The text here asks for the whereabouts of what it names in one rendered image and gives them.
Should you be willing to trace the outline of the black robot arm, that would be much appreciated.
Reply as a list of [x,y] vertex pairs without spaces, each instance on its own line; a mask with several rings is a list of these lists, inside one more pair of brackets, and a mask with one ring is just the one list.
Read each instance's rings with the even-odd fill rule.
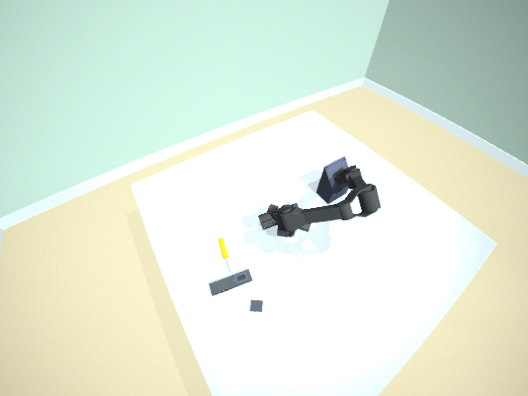
[[[295,230],[303,225],[337,220],[350,221],[355,217],[368,218],[382,208],[376,185],[367,183],[356,165],[345,169],[341,167],[333,176],[338,186],[347,183],[350,190],[352,189],[344,200],[337,204],[309,209],[299,208],[297,203],[282,205],[258,215],[262,228],[265,230],[277,225],[278,236],[292,238],[295,236]],[[362,211],[358,214],[353,213],[351,205],[356,196]]]

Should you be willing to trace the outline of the yellow-handled screwdriver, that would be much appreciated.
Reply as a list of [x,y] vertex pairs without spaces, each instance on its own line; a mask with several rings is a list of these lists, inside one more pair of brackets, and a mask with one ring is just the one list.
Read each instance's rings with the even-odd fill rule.
[[221,253],[222,253],[223,259],[226,260],[228,270],[229,270],[229,272],[231,272],[231,271],[230,271],[230,268],[229,268],[228,261],[227,261],[228,254],[227,254],[227,251],[226,251],[226,248],[225,248],[225,244],[224,244],[223,238],[219,238],[219,239],[218,239],[218,243],[219,243],[219,247],[220,247],[220,250],[221,250]]

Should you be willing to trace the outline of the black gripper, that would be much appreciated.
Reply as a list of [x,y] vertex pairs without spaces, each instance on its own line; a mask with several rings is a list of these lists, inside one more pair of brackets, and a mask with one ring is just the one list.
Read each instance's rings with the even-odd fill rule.
[[[274,205],[274,204],[270,204],[269,207],[268,207],[268,210],[267,212],[271,211],[271,210],[275,210],[279,208],[279,206],[277,205]],[[305,231],[305,232],[309,232],[310,231],[310,228],[311,228],[311,225],[312,224],[306,224],[306,225],[303,225],[299,230],[302,230],[302,231]]]

